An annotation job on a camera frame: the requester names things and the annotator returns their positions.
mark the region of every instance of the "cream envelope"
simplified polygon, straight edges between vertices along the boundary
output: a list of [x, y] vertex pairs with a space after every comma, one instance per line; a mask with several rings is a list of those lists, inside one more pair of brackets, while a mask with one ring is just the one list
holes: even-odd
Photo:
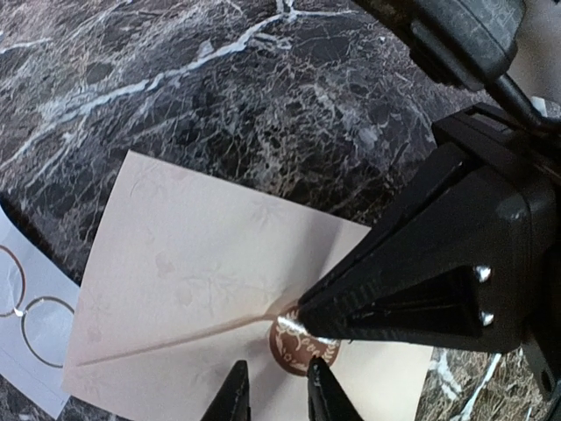
[[[368, 228], [128, 153], [82, 281], [63, 388], [136, 421], [199, 420], [236, 360], [252, 419], [308, 419], [272, 320]], [[331, 369], [366, 421], [415, 418], [431, 348], [343, 343]]]
[[516, 40], [518, 54], [508, 71], [528, 96], [561, 103], [561, 5], [526, 0], [526, 15]]

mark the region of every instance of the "brown wax seal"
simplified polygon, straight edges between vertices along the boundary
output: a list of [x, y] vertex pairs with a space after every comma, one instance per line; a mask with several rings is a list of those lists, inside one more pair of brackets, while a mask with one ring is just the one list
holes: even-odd
[[282, 368], [292, 375], [306, 375], [313, 357], [321, 357], [331, 366], [339, 354], [341, 343], [308, 334], [298, 322], [298, 308], [293, 306], [283, 311], [273, 322], [269, 346]]

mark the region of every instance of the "marble countertop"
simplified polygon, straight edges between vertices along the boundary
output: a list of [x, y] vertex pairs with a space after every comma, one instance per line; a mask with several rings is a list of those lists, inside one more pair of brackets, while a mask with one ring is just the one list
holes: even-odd
[[[129, 149], [371, 225], [430, 123], [484, 99], [346, 0], [16, 0], [0, 39], [2, 200], [77, 282]], [[417, 419], [543, 411], [520, 352], [438, 349]], [[0, 419], [48, 416], [0, 377]], [[60, 419], [117, 418], [71, 398]]]

